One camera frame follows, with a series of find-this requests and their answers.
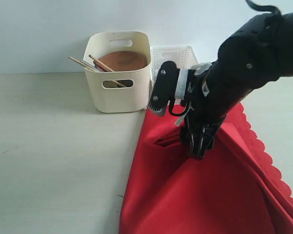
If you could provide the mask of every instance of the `table surface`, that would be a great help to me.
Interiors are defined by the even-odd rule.
[[[293,78],[245,113],[293,191]],[[116,234],[145,110],[98,112],[84,73],[0,76],[0,234]]]

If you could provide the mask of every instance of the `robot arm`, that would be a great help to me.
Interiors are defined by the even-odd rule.
[[[227,113],[254,89],[280,77],[293,77],[293,13],[282,15],[274,6],[246,0],[257,15],[225,40],[218,59],[198,69],[179,69],[172,61],[162,64],[149,102],[157,115],[181,116],[182,141],[202,159]],[[175,99],[185,110],[173,112]]]

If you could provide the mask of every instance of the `white storage bin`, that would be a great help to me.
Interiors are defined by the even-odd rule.
[[[198,64],[197,58],[191,46],[153,46],[151,47],[152,59],[152,85],[155,82],[158,70],[165,61],[173,61],[178,68],[189,69]]]
[[[131,44],[119,46],[120,41]],[[104,113],[134,112],[144,109],[148,104],[151,76],[151,52],[148,36],[142,32],[103,32],[93,35],[84,53],[84,60],[93,64],[89,55],[101,58],[117,51],[133,51],[143,54],[147,66],[136,71],[93,72],[85,68],[85,74],[95,107]],[[132,80],[133,85],[126,88],[105,88],[106,80]]]

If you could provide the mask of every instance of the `black cable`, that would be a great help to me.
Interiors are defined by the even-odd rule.
[[[262,11],[262,12],[268,11],[273,13],[274,15],[281,15],[281,11],[275,6],[272,6],[272,5],[260,6],[252,2],[251,0],[245,0],[245,1],[249,5],[249,7],[255,11]]]

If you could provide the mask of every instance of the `brown bowl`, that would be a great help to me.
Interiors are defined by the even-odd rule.
[[[99,60],[115,72],[136,71],[147,66],[147,58],[132,51],[113,52]]]

